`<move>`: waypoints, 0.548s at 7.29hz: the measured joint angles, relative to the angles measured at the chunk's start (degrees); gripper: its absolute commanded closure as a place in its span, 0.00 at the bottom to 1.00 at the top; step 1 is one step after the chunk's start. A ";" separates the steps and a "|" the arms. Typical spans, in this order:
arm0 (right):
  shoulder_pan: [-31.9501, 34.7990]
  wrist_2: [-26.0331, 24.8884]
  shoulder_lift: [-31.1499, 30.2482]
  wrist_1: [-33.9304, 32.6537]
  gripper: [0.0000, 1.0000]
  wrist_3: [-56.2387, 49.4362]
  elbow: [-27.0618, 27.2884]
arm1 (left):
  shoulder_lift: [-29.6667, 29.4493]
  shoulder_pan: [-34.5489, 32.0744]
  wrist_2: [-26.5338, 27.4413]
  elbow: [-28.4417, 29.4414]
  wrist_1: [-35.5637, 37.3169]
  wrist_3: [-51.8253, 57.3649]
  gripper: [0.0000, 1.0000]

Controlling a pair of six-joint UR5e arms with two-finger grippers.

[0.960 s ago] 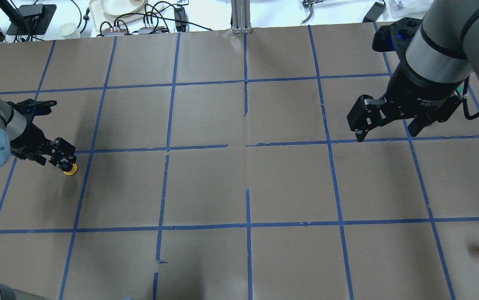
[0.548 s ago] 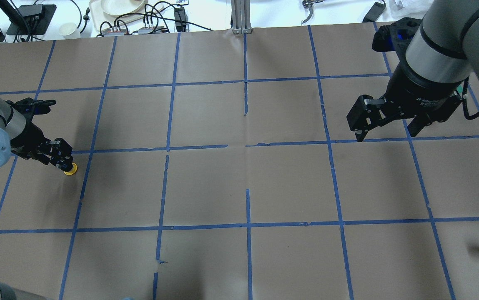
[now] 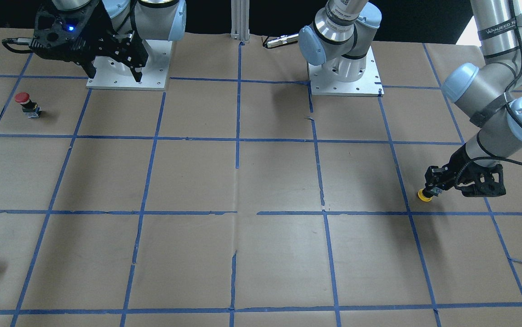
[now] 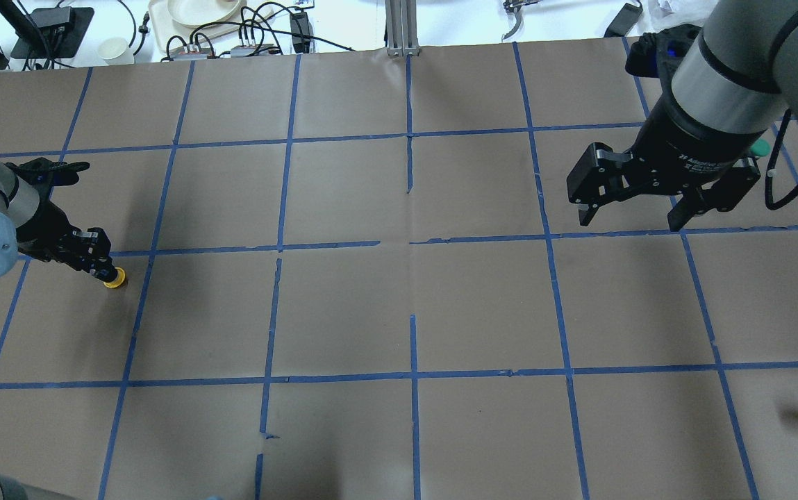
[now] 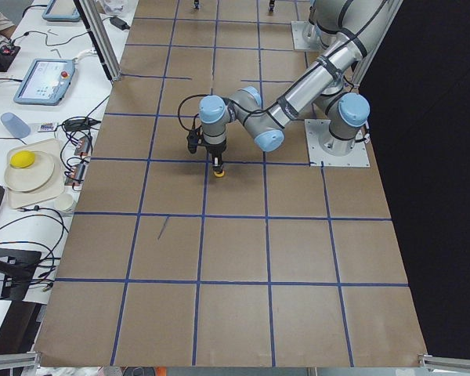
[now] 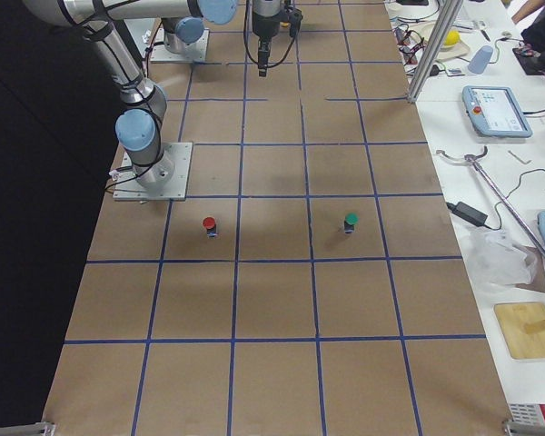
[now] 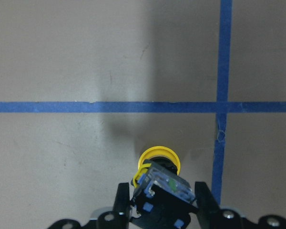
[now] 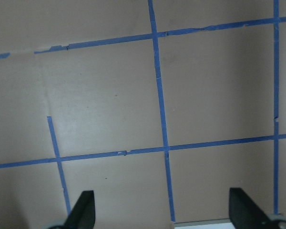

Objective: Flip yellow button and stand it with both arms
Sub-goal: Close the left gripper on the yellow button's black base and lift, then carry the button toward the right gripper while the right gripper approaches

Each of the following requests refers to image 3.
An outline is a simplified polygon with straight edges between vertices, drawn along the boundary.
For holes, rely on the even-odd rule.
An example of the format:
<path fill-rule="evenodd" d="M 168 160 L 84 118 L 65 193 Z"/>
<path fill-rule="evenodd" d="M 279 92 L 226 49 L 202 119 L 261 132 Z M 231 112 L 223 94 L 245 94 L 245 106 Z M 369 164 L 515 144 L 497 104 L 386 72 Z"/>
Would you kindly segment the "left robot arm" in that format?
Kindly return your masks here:
<path fill-rule="evenodd" d="M 429 166 L 418 198 L 431 201 L 458 189 L 465 197 L 506 194 L 502 161 L 522 149 L 522 14 L 516 0 L 473 0 L 473 16 L 485 65 L 465 63 L 442 83 L 441 91 L 462 110 L 479 132 L 444 166 Z M 342 76 L 365 56 L 381 23 L 381 11 L 366 0 L 330 0 L 312 23 L 299 31 L 300 50 L 308 64 L 332 71 L 335 80 L 355 81 L 360 72 Z"/>

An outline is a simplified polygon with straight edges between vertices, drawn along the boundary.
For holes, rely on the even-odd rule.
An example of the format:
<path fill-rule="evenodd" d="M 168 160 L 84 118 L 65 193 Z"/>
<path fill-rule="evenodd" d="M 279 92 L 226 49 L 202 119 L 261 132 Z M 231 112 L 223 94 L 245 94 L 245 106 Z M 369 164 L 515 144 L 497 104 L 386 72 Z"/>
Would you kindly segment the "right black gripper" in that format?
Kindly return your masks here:
<path fill-rule="evenodd" d="M 94 79 L 97 56 L 107 56 L 124 64 L 136 82 L 149 54 L 137 33 L 116 35 L 102 2 L 85 2 L 70 10 L 60 10 L 55 2 L 43 2 L 36 12 L 30 50 L 49 60 L 74 62 Z"/>

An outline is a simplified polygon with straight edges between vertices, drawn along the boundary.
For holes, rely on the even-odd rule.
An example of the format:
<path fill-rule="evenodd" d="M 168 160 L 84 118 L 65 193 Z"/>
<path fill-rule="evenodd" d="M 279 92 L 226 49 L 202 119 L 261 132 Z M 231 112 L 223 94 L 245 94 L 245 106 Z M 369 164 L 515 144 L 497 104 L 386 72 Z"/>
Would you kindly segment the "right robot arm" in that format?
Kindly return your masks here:
<path fill-rule="evenodd" d="M 186 13 L 184 0 L 47 0 L 28 46 L 80 66 L 92 89 L 163 90 Z"/>

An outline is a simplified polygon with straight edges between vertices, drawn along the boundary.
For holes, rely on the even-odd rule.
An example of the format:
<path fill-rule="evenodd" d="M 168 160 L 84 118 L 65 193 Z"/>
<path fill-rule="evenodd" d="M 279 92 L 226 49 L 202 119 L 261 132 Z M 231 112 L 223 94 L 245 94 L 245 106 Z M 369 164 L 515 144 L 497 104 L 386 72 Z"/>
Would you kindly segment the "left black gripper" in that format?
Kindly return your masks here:
<path fill-rule="evenodd" d="M 456 185 L 463 184 L 463 194 L 478 194 L 482 169 L 467 155 L 466 145 L 452 154 L 443 168 L 429 166 L 425 172 L 425 188 L 433 188 L 433 196 L 438 196 Z"/>

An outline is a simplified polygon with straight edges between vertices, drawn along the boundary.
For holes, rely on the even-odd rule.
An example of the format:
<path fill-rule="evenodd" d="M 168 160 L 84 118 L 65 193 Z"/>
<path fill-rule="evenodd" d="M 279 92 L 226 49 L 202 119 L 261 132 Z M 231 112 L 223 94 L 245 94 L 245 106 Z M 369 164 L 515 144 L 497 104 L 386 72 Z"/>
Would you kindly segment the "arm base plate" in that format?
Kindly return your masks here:
<path fill-rule="evenodd" d="M 89 89 L 121 89 L 165 91 L 175 41 L 144 40 L 149 58 L 142 68 L 142 78 L 136 81 L 128 66 L 110 57 L 97 56 L 93 62 L 95 77 L 89 79 Z"/>
<path fill-rule="evenodd" d="M 311 93 L 318 96 L 381 97 L 385 94 L 372 48 L 360 59 L 307 64 Z"/>

